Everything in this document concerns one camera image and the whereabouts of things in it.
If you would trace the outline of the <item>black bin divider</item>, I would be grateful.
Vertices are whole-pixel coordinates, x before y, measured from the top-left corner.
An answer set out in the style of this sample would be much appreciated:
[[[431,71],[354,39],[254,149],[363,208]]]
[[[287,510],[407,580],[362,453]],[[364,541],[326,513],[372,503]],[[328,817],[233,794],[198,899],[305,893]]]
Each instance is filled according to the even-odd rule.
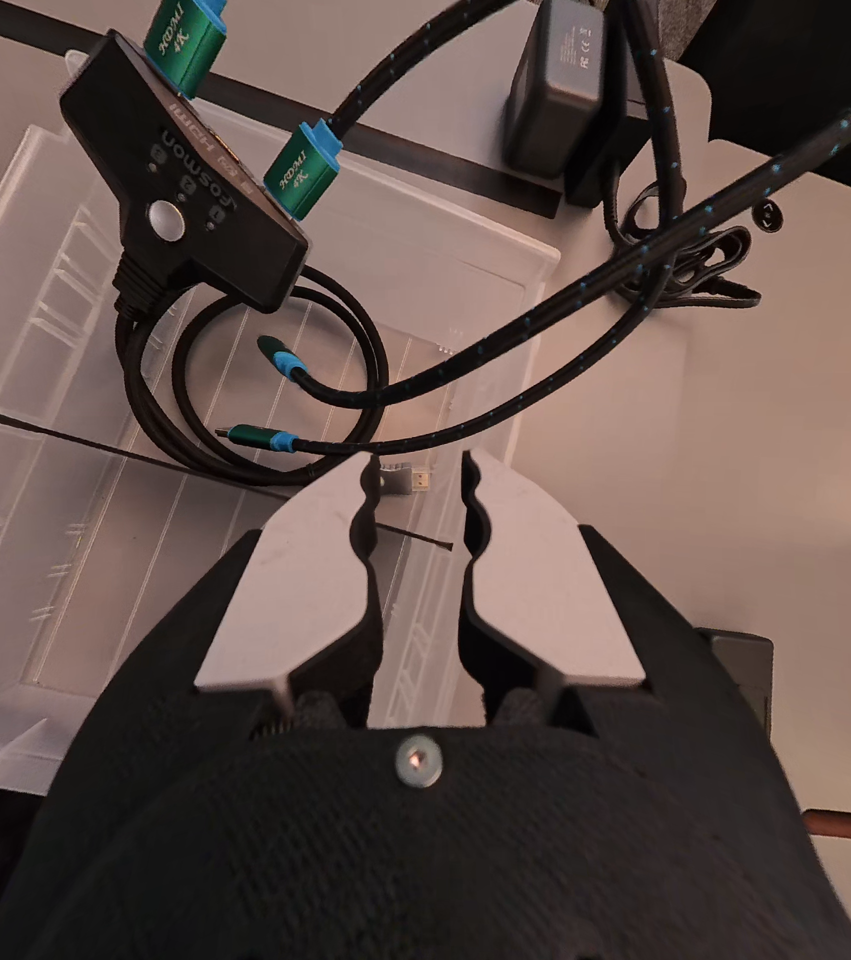
[[[264,498],[272,498],[282,503],[288,502],[288,500],[291,498],[291,495],[278,493],[278,492],[275,492],[274,490],[267,489],[264,486],[249,486],[247,484],[243,484],[240,482],[231,481],[222,477],[218,477],[214,474],[209,474],[200,470],[195,470],[190,467],[183,466],[178,462],[168,462],[168,461],[156,459],[153,457],[146,456],[144,454],[137,453],[132,450],[121,449],[121,448],[110,446],[106,443],[102,443],[99,441],[74,436],[68,433],[63,433],[61,431],[57,431],[57,430],[48,428],[46,426],[34,424],[29,421],[25,421],[23,419],[16,418],[7,414],[0,413],[0,426],[10,427],[15,430],[35,434],[38,436],[62,440],[77,446],[81,446],[86,449],[96,450],[102,453],[113,455],[115,457],[119,457],[127,461],[144,463],[150,466],[158,467],[168,472],[174,472],[176,474],[180,474],[188,477],[195,477],[198,479],[202,479],[203,481],[217,483],[226,487],[230,487],[232,489],[237,489],[243,492],[252,493],[256,496],[260,496]]]

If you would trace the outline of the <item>dark grey power brick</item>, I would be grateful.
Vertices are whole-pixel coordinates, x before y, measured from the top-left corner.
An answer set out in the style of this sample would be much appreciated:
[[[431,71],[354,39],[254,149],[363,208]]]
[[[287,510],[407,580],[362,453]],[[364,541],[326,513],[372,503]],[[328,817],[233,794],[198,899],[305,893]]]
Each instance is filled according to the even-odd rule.
[[[559,178],[600,111],[604,13],[588,2],[543,1],[506,102],[502,158],[510,169]]]

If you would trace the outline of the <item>black hdmi switch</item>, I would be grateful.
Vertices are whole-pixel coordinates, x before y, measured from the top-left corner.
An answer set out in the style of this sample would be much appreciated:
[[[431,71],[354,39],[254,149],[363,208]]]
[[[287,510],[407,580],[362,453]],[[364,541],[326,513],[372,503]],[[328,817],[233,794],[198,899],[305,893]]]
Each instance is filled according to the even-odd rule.
[[[360,349],[369,388],[390,377],[380,331],[340,283],[306,265],[310,241],[144,51],[116,30],[94,46],[59,100],[62,116],[119,204],[122,255],[114,344],[138,425],[154,446],[199,474],[248,487],[302,487],[334,469],[326,456],[288,472],[230,450],[189,395],[199,336],[237,306],[274,313],[289,297],[337,317]],[[170,377],[189,438],[155,400],[142,371],[159,321],[199,284],[222,293],[182,330]]]

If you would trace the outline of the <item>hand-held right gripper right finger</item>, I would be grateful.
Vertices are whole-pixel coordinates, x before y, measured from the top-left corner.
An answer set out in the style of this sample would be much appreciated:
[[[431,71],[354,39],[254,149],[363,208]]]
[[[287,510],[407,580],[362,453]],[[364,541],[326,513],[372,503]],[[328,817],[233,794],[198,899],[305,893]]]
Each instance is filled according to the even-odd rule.
[[[636,689],[647,674],[573,516],[481,449],[461,464],[461,665],[483,689]]]

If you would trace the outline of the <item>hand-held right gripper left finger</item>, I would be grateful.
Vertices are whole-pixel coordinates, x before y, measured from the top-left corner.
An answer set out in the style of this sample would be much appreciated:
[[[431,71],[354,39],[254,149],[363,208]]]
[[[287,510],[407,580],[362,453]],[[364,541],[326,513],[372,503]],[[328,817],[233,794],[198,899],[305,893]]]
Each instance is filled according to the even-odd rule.
[[[203,692],[358,692],[384,628],[371,556],[380,461],[360,452],[265,522],[195,677]]]

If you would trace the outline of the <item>clear plastic organizer bin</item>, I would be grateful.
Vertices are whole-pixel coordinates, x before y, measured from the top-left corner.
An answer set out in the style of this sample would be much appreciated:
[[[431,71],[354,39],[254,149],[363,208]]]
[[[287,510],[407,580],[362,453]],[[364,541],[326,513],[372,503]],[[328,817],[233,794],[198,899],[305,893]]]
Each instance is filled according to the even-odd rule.
[[[554,246],[347,158],[304,229],[309,263],[342,283],[407,378],[533,306]],[[0,415],[151,460],[114,345],[115,199],[67,131],[30,126],[0,182]],[[189,391],[208,428],[258,424],[341,440],[355,414],[311,401],[256,346],[271,334],[339,389],[362,386],[341,321],[300,300],[232,309],[196,343]],[[377,441],[457,425],[528,386],[538,342],[445,391],[392,408]],[[392,457],[424,466],[424,493],[387,496],[372,561],[385,626],[371,701],[379,726],[455,714],[462,445]],[[0,423],[0,788],[44,794],[75,732],[138,642],[289,490],[245,491],[74,440]]]

